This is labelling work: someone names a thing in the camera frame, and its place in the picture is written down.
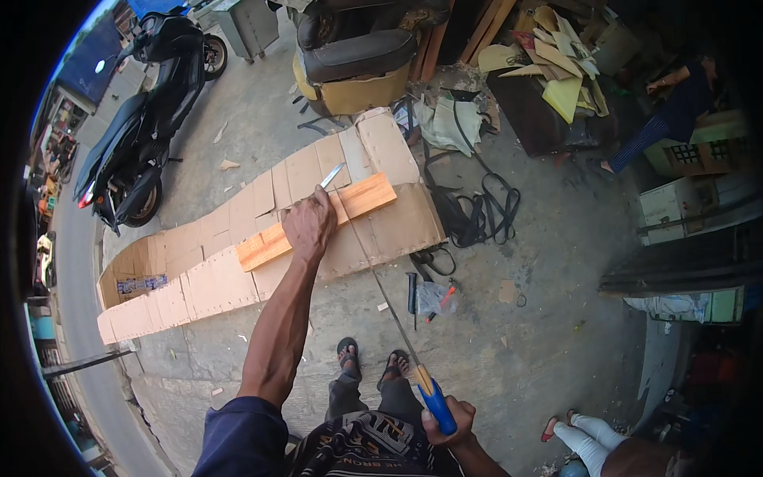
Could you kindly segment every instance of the leg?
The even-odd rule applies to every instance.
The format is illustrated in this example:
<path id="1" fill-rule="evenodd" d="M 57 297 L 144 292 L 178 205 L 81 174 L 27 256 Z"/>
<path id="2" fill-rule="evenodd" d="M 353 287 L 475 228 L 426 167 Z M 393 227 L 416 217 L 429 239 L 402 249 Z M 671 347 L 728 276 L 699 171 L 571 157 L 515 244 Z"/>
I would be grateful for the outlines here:
<path id="1" fill-rule="evenodd" d="M 408 361 L 403 353 L 398 351 L 389 355 L 387 369 L 377 385 L 381 392 L 381 403 L 379 411 L 403 419 L 411 424 L 420 423 L 421 411 L 424 406 L 421 405 L 410 383 L 403 377 L 408 371 Z"/>
<path id="2" fill-rule="evenodd" d="M 570 450 L 580 456 L 591 477 L 601 477 L 601 467 L 610 454 L 604 446 L 582 430 L 569 427 L 562 422 L 554 425 L 554 434 L 559 436 Z"/>
<path id="3" fill-rule="evenodd" d="M 628 438 L 612 430 L 609 424 L 597 417 L 574 414 L 570 422 L 573 426 L 580 427 L 610 452 Z"/>
<path id="4" fill-rule="evenodd" d="M 644 149 L 653 145 L 657 141 L 668 136 L 670 130 L 668 125 L 658 116 L 652 116 L 652 119 L 646 123 L 639 133 L 615 154 L 612 159 L 603 161 L 601 167 L 617 174 L 622 171 L 628 163 L 638 156 Z"/>
<path id="5" fill-rule="evenodd" d="M 356 356 L 357 350 L 354 345 L 345 346 L 341 349 L 337 359 L 342 362 L 346 355 Z M 329 383 L 329 408 L 326 410 L 325 421 L 332 421 L 337 417 L 355 411 L 367 411 L 368 406 L 360 401 L 360 372 L 356 367 L 356 359 L 345 359 L 342 364 L 342 374 L 339 378 Z"/>

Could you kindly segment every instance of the hand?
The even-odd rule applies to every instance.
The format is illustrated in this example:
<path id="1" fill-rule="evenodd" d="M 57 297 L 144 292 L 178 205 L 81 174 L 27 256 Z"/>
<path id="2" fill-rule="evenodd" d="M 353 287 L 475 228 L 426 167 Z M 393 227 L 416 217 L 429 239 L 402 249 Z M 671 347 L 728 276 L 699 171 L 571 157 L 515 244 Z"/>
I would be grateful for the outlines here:
<path id="1" fill-rule="evenodd" d="M 444 435 L 439 431 L 437 419 L 435 419 L 429 409 L 424 409 L 421 411 L 421 424 L 427 432 L 427 439 L 434 446 L 439 446 L 440 444 L 457 446 L 468 442 L 474 436 L 472 434 L 472 424 L 474 423 L 477 410 L 468 402 L 458 401 L 453 396 L 446 396 L 445 404 L 450 409 L 450 414 L 453 414 L 453 420 L 456 421 L 458 430 L 452 436 Z"/>
<path id="2" fill-rule="evenodd" d="M 320 261 L 336 230 L 336 211 L 324 188 L 316 185 L 313 195 L 282 212 L 281 222 L 295 257 Z"/>
<path id="3" fill-rule="evenodd" d="M 646 86 L 646 94 L 651 95 L 653 92 L 657 91 L 657 88 L 660 86 L 663 86 L 662 80 L 651 82 Z"/>

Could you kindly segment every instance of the cardboard box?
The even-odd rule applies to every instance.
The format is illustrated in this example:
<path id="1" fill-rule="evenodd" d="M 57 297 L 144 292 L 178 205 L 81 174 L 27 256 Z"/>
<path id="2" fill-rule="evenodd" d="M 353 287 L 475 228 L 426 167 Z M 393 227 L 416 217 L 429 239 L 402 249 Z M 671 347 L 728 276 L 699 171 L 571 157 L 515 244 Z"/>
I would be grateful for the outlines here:
<path id="1" fill-rule="evenodd" d="M 389 108 L 362 114 L 354 127 L 297 151 L 210 214 L 132 243 L 98 280 L 104 343 L 144 336 L 265 301 L 291 254 L 244 272 L 235 245 L 280 221 L 279 212 L 312 194 L 337 164 L 329 189 L 384 172 L 397 201 L 354 219 L 374 264 L 446 240 L 432 199 Z M 325 282 L 367 268 L 350 227 L 340 227 L 318 269 Z"/>

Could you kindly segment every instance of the blue saw handle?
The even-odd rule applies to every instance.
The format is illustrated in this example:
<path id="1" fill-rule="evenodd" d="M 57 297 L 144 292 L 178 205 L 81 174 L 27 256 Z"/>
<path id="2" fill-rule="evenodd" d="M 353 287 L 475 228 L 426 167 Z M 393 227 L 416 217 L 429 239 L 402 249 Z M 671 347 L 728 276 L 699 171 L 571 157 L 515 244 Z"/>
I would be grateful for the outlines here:
<path id="1" fill-rule="evenodd" d="M 424 404 L 427 405 L 434 418 L 437 419 L 437 423 L 439 424 L 439 431 L 446 436 L 452 436 L 454 433 L 456 433 L 459 427 L 456 425 L 456 420 L 453 419 L 453 414 L 450 414 L 448 405 L 445 404 L 443 390 L 439 388 L 439 385 L 437 384 L 437 381 L 434 380 L 434 378 L 430 379 L 432 380 L 432 388 L 434 388 L 434 394 L 427 396 L 426 392 L 424 392 L 424 390 L 421 388 L 421 385 L 418 385 L 419 392 L 421 393 L 421 397 L 424 399 Z"/>

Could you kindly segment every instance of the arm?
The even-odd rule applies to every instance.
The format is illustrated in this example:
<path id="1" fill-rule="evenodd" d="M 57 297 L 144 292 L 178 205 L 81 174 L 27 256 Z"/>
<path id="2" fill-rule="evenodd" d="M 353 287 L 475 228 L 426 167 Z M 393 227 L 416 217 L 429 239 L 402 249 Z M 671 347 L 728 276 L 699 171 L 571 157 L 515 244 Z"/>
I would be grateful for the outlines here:
<path id="1" fill-rule="evenodd" d="M 665 75 L 655 82 L 649 83 L 646 86 L 646 94 L 651 95 L 657 88 L 661 88 L 662 86 L 677 85 L 689 76 L 691 76 L 689 69 L 686 66 L 682 66 L 681 69 Z"/>
<path id="2" fill-rule="evenodd" d="M 439 431 L 439 425 L 432 413 L 424 409 L 421 411 L 421 424 L 427 432 L 429 442 L 435 446 L 447 446 L 456 456 L 467 477 L 482 475 L 510 477 L 508 472 L 482 449 L 477 437 L 472 433 L 472 424 L 477 412 L 475 407 L 466 401 L 457 401 L 453 396 L 447 396 L 445 403 L 453 414 L 453 419 L 456 420 L 458 430 L 452 436 L 444 436 Z"/>
<path id="3" fill-rule="evenodd" d="M 326 191 L 316 186 L 313 195 L 285 213 L 283 227 L 294 256 L 254 326 L 237 395 L 265 399 L 278 409 L 294 384 L 315 275 L 336 229 L 336 211 Z"/>

